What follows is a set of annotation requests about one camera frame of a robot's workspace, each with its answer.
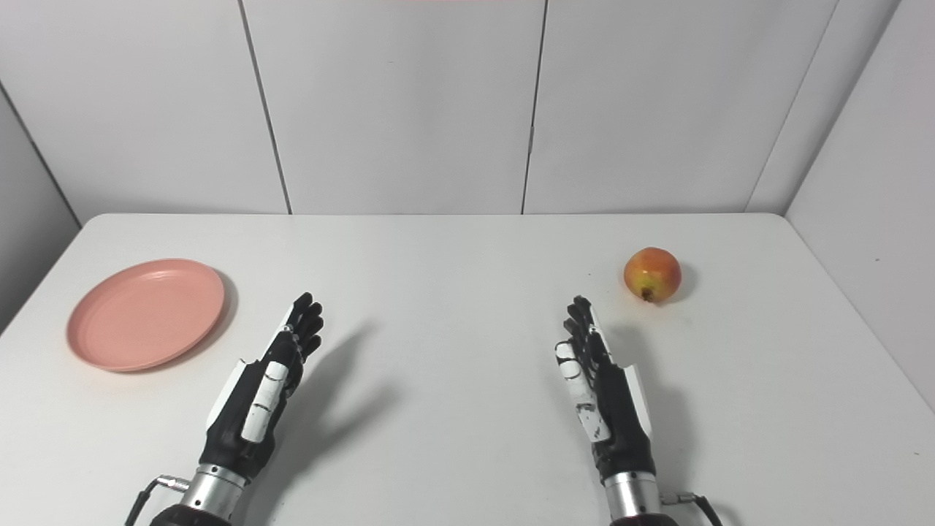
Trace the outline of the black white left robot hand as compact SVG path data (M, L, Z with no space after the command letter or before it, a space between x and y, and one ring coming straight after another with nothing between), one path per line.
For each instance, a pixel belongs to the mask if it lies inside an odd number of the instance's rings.
M287 400L302 380L308 357L321 345L323 326L323 306L305 292L263 356L237 363L208 415L200 464L217 465L247 481L259 476L276 449L274 429Z

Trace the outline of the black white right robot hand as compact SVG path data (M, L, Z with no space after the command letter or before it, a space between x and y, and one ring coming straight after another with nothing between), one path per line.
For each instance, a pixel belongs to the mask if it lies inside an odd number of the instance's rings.
M555 344L554 355L600 479L631 472L657 475L651 427L638 410L635 368L612 359L586 297L575 296L567 312L563 326L568 336Z

